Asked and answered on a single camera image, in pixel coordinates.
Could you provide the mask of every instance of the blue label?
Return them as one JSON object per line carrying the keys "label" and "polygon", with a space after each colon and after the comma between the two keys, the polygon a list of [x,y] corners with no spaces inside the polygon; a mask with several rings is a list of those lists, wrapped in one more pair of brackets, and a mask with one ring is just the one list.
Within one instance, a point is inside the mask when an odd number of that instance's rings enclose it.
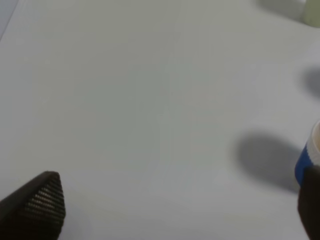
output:
{"label": "blue label", "polygon": [[312,163],[312,161],[308,155],[308,152],[307,152],[307,146],[305,146],[299,159],[298,159],[298,162],[295,165],[295,169],[294,169],[295,178],[300,186],[301,186],[302,181],[304,179],[305,168],[311,167],[313,165],[314,164]]}

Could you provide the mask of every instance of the black textured object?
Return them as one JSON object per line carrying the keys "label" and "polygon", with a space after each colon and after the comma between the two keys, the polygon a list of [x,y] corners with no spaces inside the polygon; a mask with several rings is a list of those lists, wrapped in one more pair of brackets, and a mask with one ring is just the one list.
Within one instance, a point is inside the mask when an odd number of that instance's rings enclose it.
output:
{"label": "black textured object", "polygon": [[298,212],[310,240],[320,240],[320,166],[304,170]]}
{"label": "black textured object", "polygon": [[46,171],[0,201],[0,240],[57,240],[65,216],[60,175]]}

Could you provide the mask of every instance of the blue cup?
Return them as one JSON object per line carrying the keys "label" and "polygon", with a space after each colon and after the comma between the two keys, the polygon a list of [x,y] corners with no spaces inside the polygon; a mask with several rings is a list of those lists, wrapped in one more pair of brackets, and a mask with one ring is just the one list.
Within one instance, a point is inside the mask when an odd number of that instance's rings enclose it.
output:
{"label": "blue cup", "polygon": [[320,165],[320,121],[318,121],[312,131],[306,145],[295,165],[294,175],[301,186],[304,179],[305,168]]}

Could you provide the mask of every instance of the white surface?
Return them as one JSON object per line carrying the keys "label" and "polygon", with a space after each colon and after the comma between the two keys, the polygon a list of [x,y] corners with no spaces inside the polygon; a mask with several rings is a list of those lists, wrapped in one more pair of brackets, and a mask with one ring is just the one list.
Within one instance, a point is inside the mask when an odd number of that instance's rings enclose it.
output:
{"label": "white surface", "polygon": [[301,6],[19,1],[0,197],[56,170],[61,240],[306,240],[290,167],[320,118],[320,31]]}
{"label": "white surface", "polygon": [[0,0],[0,39],[6,30],[6,26],[15,10],[17,3],[18,0]]}

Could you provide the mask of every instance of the dark object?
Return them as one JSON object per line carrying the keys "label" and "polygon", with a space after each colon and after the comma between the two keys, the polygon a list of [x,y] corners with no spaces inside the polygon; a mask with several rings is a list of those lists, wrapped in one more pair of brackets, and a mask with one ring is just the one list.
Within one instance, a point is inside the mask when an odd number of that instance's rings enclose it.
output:
{"label": "dark object", "polygon": [[320,240],[320,166],[304,170],[298,212],[310,240]]}
{"label": "dark object", "polygon": [[46,171],[0,201],[0,239],[57,240],[65,216],[60,175]]}

